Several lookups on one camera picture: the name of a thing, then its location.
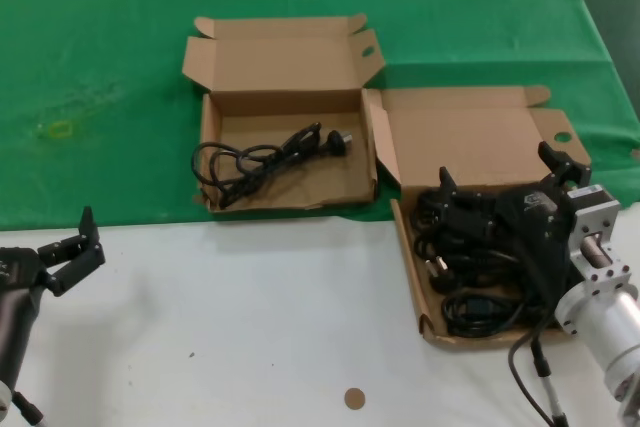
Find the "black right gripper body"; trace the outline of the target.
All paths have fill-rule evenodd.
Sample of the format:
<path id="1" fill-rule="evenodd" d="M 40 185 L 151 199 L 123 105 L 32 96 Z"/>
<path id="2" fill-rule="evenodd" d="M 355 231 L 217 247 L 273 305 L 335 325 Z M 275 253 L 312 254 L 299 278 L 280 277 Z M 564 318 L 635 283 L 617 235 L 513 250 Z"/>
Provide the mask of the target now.
<path id="1" fill-rule="evenodd" d="M 549 308 L 566 292 L 571 270 L 566 183 L 559 175 L 548 175 L 496 193 L 496 218 Z"/>

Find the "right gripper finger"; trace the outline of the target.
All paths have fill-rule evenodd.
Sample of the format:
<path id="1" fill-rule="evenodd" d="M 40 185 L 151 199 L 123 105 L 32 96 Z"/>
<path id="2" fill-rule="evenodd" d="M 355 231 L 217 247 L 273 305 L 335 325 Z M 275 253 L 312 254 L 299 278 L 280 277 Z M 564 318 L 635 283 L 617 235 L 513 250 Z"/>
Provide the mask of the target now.
<path id="1" fill-rule="evenodd" d="M 460 191 L 445 167 L 439 169 L 439 180 L 440 222 L 474 240 L 493 240 L 497 196 L 479 191 Z"/>
<path id="2" fill-rule="evenodd" d="M 538 156 L 549 170 L 540 185 L 564 190 L 583 188 L 591 180 L 591 168 L 575 161 L 564 151 L 554 150 L 547 142 L 538 146 Z"/>

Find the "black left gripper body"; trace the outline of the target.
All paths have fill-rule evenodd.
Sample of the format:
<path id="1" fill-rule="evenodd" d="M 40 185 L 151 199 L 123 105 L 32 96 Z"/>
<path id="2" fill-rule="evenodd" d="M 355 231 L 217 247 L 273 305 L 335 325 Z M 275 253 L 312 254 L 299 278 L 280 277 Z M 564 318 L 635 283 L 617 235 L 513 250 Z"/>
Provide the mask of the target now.
<path id="1" fill-rule="evenodd" d="M 44 247 L 1 249 L 1 381 L 16 383 L 39 315 L 44 276 L 50 265 Z"/>

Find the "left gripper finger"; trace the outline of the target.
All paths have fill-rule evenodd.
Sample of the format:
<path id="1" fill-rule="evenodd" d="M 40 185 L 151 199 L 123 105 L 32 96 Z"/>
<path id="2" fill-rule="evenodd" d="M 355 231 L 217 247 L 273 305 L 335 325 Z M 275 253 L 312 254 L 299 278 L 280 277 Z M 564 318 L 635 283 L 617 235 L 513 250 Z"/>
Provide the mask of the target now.
<path id="1" fill-rule="evenodd" d="M 105 262 L 102 245 L 100 243 L 94 244 L 51 274 L 48 289 L 55 296 L 62 296 Z"/>
<path id="2" fill-rule="evenodd" d="M 37 249 L 43 263 L 67 263 L 80 261 L 89 255 L 100 252 L 100 236 L 92 209 L 83 209 L 78 232 L 65 239 L 50 243 Z"/>

